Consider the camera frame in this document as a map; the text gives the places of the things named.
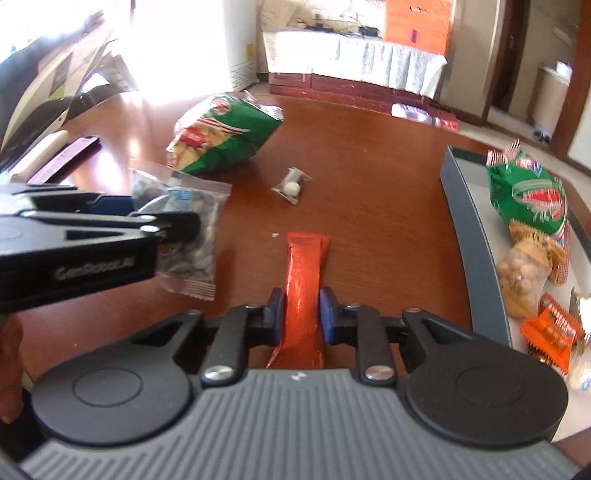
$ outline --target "snack pile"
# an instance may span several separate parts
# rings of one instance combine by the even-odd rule
[[[563,285],[569,273],[569,225],[562,181],[546,172],[516,140],[486,162],[491,203],[515,246],[497,265],[507,312],[532,318],[546,278]]]
[[[175,124],[168,165],[192,175],[224,170],[252,157],[282,122],[281,108],[251,96],[211,96]]]
[[[591,299],[573,289],[570,311],[544,293],[546,280],[564,285],[569,271],[570,225],[562,181],[545,171],[516,140],[486,163],[491,203],[509,227],[514,246],[497,263],[507,313],[525,319],[528,353],[591,393]]]

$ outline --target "ribbed gray surface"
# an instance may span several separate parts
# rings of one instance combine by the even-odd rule
[[[431,435],[396,393],[348,370],[253,370],[209,389],[179,424],[117,450],[51,441],[22,467],[43,480],[566,480],[577,467],[549,443],[481,452]]]

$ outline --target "white candy ball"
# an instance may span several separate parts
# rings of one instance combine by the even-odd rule
[[[283,192],[290,197],[297,197],[301,192],[300,184],[296,181],[288,181],[283,185]]]

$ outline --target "gripper logo text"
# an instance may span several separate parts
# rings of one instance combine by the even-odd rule
[[[135,265],[135,257],[119,258],[109,262],[87,263],[81,267],[60,267],[56,270],[56,280],[69,280],[71,278],[96,275],[104,272],[112,272],[123,268],[130,268]]]

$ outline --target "orange box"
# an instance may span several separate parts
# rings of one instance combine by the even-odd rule
[[[445,55],[451,11],[448,0],[387,0],[385,40]]]

